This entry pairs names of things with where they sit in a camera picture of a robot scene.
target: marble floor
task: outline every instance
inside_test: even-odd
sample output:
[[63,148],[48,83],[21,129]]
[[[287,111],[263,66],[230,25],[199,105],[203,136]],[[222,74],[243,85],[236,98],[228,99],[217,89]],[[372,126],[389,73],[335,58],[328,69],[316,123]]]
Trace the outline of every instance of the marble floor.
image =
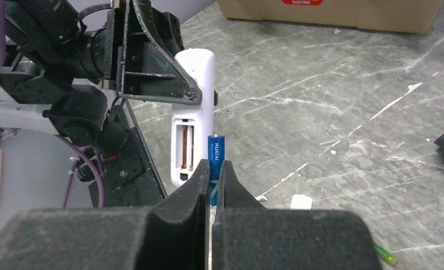
[[[444,269],[444,6],[429,32],[395,34],[232,21],[215,4],[182,34],[216,54],[214,130],[249,192],[352,211],[396,269]],[[132,104],[171,192],[170,105]]]

